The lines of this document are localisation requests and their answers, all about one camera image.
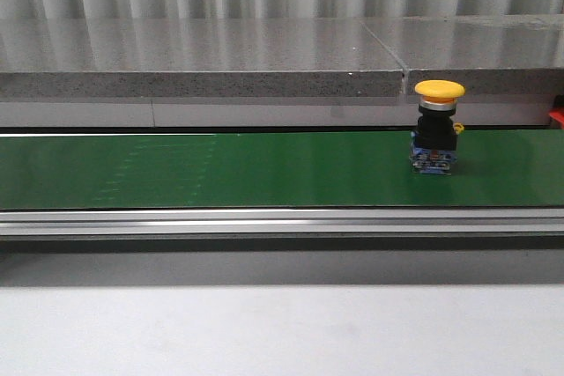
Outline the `yellow mushroom push button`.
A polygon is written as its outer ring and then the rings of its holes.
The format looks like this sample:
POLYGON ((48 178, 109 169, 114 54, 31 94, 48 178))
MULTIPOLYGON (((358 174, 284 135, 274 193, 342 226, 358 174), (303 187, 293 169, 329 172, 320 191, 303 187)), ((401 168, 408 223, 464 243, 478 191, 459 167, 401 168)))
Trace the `yellow mushroom push button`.
POLYGON ((419 119, 411 133, 410 162, 421 174, 448 175, 456 163, 458 135, 464 130, 451 117, 465 88, 457 82, 434 79, 417 83, 419 119))

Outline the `grey stone slab left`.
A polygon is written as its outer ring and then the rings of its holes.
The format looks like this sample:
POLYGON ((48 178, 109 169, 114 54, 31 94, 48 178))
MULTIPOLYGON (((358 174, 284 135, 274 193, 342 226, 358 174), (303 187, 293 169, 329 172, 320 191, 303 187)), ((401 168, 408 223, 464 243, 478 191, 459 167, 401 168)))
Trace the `grey stone slab left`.
POLYGON ((5 19, 16 99, 396 97, 403 70, 357 20, 5 19))

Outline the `grey stone slab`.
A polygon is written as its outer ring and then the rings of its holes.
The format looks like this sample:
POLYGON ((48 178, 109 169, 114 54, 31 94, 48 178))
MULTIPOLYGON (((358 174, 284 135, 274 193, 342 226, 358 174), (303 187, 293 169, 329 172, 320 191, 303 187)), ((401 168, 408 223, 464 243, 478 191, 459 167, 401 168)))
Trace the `grey stone slab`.
POLYGON ((16 99, 396 97, 403 70, 357 20, 5 19, 16 99))
POLYGON ((365 18, 363 25, 404 68, 407 89, 458 82, 468 98, 549 101, 563 92, 563 17, 365 18))

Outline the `grey stone slab right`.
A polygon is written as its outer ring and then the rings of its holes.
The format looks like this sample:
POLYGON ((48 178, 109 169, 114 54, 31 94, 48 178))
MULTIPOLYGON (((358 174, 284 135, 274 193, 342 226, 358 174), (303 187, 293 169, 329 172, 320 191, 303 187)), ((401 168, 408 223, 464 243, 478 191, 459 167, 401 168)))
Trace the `grey stone slab right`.
POLYGON ((365 18, 363 25, 404 68, 407 89, 458 82, 468 98, 549 101, 563 92, 563 17, 365 18))

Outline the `green conveyor belt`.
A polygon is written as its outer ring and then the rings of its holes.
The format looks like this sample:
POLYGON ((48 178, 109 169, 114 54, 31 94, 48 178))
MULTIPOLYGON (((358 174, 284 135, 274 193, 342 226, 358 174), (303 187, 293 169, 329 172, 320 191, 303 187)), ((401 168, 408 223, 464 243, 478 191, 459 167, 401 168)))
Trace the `green conveyor belt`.
POLYGON ((468 130, 449 176, 406 131, 6 136, 5 210, 560 206, 563 134, 468 130))

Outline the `red plastic tray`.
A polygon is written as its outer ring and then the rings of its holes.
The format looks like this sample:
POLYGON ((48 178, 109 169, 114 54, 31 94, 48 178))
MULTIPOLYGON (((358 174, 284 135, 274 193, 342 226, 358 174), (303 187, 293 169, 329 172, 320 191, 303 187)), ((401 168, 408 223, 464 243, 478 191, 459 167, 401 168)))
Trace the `red plastic tray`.
POLYGON ((552 128, 564 129, 564 108, 557 107, 549 112, 552 128))

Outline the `aluminium conveyor side rail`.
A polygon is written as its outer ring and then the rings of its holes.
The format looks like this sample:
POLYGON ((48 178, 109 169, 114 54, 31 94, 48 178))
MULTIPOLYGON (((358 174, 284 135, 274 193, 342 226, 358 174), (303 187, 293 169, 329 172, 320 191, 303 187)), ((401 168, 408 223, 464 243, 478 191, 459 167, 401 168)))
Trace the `aluminium conveyor side rail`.
POLYGON ((563 209, 361 208, 10 211, 3 241, 494 237, 563 234, 563 209))

